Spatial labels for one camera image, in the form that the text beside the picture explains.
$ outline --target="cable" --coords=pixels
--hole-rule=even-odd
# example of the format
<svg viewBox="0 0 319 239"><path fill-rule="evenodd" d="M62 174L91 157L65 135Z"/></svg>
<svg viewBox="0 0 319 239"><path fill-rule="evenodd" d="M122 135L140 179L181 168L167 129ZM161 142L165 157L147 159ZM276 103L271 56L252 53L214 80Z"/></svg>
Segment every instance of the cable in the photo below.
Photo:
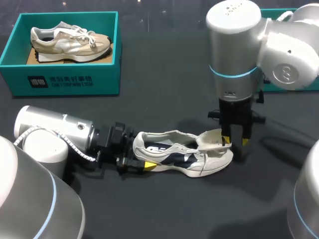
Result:
<svg viewBox="0 0 319 239"><path fill-rule="evenodd" d="M18 146L21 141L23 141L29 134L31 134L32 132L39 130L39 129L45 129L45 128L41 128L39 126L33 126L31 128L29 128L28 130L26 130L19 138L16 139L16 141L13 143L15 146ZM79 154L82 158L89 160L91 162L96 161L95 158L90 157L86 154L84 154L80 149L78 149L69 139L66 135L64 135L61 131L59 130L52 130L53 132L55 132L56 134L58 134L60 136L61 139L63 139L77 154Z"/></svg>
<svg viewBox="0 0 319 239"><path fill-rule="evenodd" d="M277 18L277 21L283 21L285 20L288 16L292 16L294 13L292 11L286 11L283 14L280 15L280 17Z"/></svg>

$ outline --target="white cylinder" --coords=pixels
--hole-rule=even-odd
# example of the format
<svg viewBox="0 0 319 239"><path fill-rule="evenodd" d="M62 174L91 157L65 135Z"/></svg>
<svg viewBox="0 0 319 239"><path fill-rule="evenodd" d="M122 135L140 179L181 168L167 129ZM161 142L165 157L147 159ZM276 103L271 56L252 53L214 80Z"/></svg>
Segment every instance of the white cylinder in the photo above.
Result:
<svg viewBox="0 0 319 239"><path fill-rule="evenodd" d="M84 227L79 196L0 137L0 239L80 239Z"/></svg>
<svg viewBox="0 0 319 239"><path fill-rule="evenodd" d="M68 156L67 143L52 132L39 129L27 136L23 151L62 179Z"/></svg>
<svg viewBox="0 0 319 239"><path fill-rule="evenodd" d="M294 239L319 238L319 141L311 149L288 206Z"/></svg>

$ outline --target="sneaker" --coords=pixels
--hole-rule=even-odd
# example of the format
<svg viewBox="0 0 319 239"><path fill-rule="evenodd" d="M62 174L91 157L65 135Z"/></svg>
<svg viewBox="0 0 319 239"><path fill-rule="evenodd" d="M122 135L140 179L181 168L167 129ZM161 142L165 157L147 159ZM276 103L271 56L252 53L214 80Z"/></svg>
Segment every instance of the sneaker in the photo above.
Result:
<svg viewBox="0 0 319 239"><path fill-rule="evenodd" d="M231 144L226 144L221 129L200 136L178 130L165 133L140 132L133 142L138 160L148 162L148 171L178 170L189 177L206 176L225 168L232 160Z"/></svg>
<svg viewBox="0 0 319 239"><path fill-rule="evenodd" d="M31 29L31 43L39 62L90 62L110 53L108 36L60 22L52 29Z"/></svg>

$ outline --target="beige sneaker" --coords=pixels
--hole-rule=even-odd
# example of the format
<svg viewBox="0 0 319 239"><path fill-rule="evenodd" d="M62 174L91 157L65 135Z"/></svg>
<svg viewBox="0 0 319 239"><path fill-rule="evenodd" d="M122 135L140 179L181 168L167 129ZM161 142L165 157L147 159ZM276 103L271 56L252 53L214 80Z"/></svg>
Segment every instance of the beige sneaker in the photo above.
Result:
<svg viewBox="0 0 319 239"><path fill-rule="evenodd" d="M31 29L31 43L39 62L90 62L110 53L108 36L60 22L52 29Z"/></svg>

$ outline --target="black tablecloth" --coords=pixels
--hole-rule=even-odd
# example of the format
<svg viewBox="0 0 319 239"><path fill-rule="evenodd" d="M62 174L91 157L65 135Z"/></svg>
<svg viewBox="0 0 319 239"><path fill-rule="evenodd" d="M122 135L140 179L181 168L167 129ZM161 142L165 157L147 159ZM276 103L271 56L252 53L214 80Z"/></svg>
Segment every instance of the black tablecloth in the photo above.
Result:
<svg viewBox="0 0 319 239"><path fill-rule="evenodd" d="M119 10L120 95L12 98L0 79L1 136L14 140L15 117L25 105L90 119L97 127L120 121L136 130L179 129L195 134L218 127L207 118L208 111L218 108L205 32L205 14L212 1L65 2L1 2L0 47L4 48L19 12ZM285 2L260 2L260 6L306 4ZM316 93L267 94L264 105L254 105L267 123L254 126L245 148L246 162L232 162L207 177L188 178L173 171L121 177L113 165L90 172L74 164L69 183L86 210L84 239L291 238L286 206L298 164L319 135L317 100Z"/></svg>

